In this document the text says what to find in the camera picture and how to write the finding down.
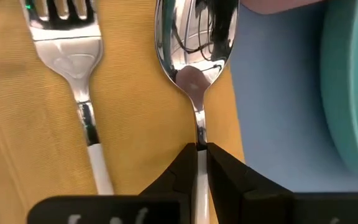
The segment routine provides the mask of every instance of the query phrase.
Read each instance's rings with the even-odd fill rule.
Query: fork tine
[[[59,14],[54,0],[47,0],[47,8],[50,20],[55,20],[59,18]]]
[[[91,4],[91,0],[85,0],[85,7],[86,7],[86,19],[93,21],[94,9]]]
[[[73,0],[67,0],[68,14],[71,18],[79,18]]]
[[[34,0],[25,0],[24,4],[24,7],[26,8],[27,13],[29,15],[29,19],[38,20],[39,16],[35,8]]]

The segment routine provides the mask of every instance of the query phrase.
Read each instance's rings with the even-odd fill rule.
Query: fabric texture
[[[188,142],[189,99],[163,74],[153,0],[99,1],[104,56],[90,92],[115,192],[138,194]],[[243,160],[229,69],[205,99],[208,140]],[[96,194],[67,82],[38,58],[18,0],[0,0],[0,223],[25,223],[54,195]],[[217,223],[211,204],[211,223]]]

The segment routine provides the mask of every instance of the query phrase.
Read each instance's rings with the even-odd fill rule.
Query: fork
[[[39,16],[34,1],[21,0],[21,4],[35,49],[41,61],[70,85],[83,125],[98,194],[111,195],[113,188],[96,131],[89,92],[90,76],[103,54],[93,2],[85,0],[86,16],[80,16],[74,0],[65,0],[66,15],[60,16],[54,0],[46,0],[46,16]]]

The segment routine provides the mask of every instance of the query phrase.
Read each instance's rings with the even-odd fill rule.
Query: silver spoon
[[[239,0],[158,0],[155,46],[169,79],[190,98],[196,118],[198,173],[195,223],[209,223],[204,93],[229,59]]]

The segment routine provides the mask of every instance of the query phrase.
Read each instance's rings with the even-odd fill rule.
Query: teal plate
[[[358,0],[330,0],[321,45],[321,93],[334,143],[358,175]]]

